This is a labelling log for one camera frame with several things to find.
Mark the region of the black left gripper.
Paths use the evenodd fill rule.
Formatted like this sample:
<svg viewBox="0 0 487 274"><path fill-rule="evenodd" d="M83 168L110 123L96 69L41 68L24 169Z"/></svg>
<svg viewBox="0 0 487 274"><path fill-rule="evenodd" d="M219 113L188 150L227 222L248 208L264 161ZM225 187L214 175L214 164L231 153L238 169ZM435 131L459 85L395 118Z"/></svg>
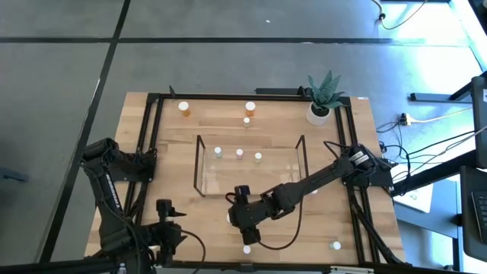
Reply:
<svg viewBox="0 0 487 274"><path fill-rule="evenodd" d="M181 226L168 217L177 218L186 216L186 213L178 212L170 199L158 199L156 210L159 221L148 225L149 244L159 246L156 262L160 265L170 264L176 248L181 244L186 236L181 232Z"/></svg>

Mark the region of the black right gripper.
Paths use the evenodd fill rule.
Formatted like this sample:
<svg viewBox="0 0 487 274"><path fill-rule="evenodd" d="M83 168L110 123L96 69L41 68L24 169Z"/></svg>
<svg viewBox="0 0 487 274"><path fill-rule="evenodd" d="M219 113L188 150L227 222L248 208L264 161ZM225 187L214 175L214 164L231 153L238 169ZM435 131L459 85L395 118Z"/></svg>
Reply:
<svg viewBox="0 0 487 274"><path fill-rule="evenodd" d="M247 185L234 188L234 201L228 210L230 223L239 229L244 245L251 245L261 240L256 226L271 216L267 204L261 199L249 202L250 188Z"/></svg>

